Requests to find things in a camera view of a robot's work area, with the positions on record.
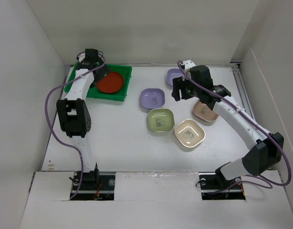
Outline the red round plate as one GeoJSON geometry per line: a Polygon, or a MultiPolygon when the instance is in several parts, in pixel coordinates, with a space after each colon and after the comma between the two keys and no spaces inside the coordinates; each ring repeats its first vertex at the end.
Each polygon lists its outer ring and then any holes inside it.
{"type": "Polygon", "coordinates": [[[124,79],[122,75],[117,72],[110,72],[96,84],[96,87],[102,93],[114,94],[119,92],[123,85],[124,79]]]}

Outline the purple square bowl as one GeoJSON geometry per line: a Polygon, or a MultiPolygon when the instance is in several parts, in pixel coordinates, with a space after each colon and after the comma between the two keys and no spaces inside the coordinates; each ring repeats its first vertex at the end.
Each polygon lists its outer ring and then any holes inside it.
{"type": "Polygon", "coordinates": [[[146,88],[140,94],[140,105],[145,109],[162,108],[165,105],[165,93],[159,88],[146,88]]]}
{"type": "Polygon", "coordinates": [[[167,81],[168,86],[170,88],[172,88],[173,87],[173,79],[179,78],[179,77],[183,77],[183,74],[180,69],[178,69],[178,68],[169,69],[167,72],[167,76],[166,76],[166,81],[167,81]]]}

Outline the green square bowl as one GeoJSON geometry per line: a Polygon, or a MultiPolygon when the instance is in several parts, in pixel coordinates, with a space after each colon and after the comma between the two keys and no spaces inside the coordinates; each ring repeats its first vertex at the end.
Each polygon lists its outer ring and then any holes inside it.
{"type": "Polygon", "coordinates": [[[167,132],[174,128],[173,112],[166,108],[152,109],[147,116],[148,128],[153,132],[167,132]]]}

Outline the cream square bowl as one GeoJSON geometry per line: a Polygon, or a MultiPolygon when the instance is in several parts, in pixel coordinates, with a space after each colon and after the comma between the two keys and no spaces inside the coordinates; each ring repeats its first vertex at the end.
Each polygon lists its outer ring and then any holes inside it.
{"type": "Polygon", "coordinates": [[[174,128],[174,133],[179,142],[186,148],[195,148],[204,141],[204,129],[194,120],[187,119],[174,128]]]}

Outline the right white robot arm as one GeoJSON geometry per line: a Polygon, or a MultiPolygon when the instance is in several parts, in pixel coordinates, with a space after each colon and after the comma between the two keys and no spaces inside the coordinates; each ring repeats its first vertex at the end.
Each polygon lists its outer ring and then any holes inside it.
{"type": "Polygon", "coordinates": [[[207,66],[195,65],[191,60],[178,61],[177,65],[183,75],[173,79],[172,97],[176,101],[198,98],[232,127],[249,150],[244,157],[216,169],[214,182],[218,189],[227,189],[241,176],[260,177],[280,162],[284,143],[280,133],[273,134],[253,120],[225,86],[213,83],[207,66]]]}

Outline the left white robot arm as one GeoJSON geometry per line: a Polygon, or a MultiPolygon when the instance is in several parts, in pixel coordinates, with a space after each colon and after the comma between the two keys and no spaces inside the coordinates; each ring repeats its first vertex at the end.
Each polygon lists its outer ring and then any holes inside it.
{"type": "Polygon", "coordinates": [[[100,177],[94,171],[96,162],[93,159],[88,133],[92,120],[86,105],[86,98],[91,86],[103,79],[109,69],[105,64],[103,53],[97,49],[85,49],[77,56],[78,64],[71,88],[64,99],[57,101],[57,111],[61,130],[73,142],[80,153],[81,169],[78,175],[84,176],[84,184],[89,189],[100,185],[100,177]]]}

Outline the green plastic bin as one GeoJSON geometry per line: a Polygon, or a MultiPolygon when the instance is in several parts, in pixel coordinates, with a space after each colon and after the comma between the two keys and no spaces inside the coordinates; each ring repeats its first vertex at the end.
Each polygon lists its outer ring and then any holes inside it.
{"type": "Polygon", "coordinates": [[[124,85],[119,92],[114,94],[100,92],[96,87],[96,83],[93,83],[93,72],[88,72],[86,69],[79,69],[79,62],[77,62],[70,75],[69,84],[64,88],[66,92],[65,100],[74,102],[76,100],[84,101],[87,98],[94,98],[123,102],[127,96],[132,67],[115,64],[107,64],[107,66],[111,72],[121,74],[124,79],[124,85]]]}

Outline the pink square bowl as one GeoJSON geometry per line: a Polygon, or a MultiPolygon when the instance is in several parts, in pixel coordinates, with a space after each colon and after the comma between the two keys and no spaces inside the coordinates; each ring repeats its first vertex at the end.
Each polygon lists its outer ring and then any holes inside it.
{"type": "Polygon", "coordinates": [[[214,122],[219,115],[212,111],[206,104],[198,100],[193,106],[193,113],[206,122],[214,122]]]}

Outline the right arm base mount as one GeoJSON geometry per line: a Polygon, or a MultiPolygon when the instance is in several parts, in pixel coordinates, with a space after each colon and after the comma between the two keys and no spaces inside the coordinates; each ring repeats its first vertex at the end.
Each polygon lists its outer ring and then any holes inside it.
{"type": "Polygon", "coordinates": [[[196,187],[202,200],[245,200],[242,179],[220,180],[215,172],[200,172],[196,187]]]}

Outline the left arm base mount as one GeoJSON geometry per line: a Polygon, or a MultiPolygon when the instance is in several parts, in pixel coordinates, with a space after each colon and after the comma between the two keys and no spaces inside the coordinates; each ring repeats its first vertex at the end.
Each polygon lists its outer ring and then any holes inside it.
{"type": "Polygon", "coordinates": [[[79,174],[75,174],[70,180],[73,181],[70,200],[82,201],[111,201],[114,200],[115,195],[115,176],[116,173],[100,172],[96,177],[94,175],[84,175],[84,179],[79,185],[79,174]]]}

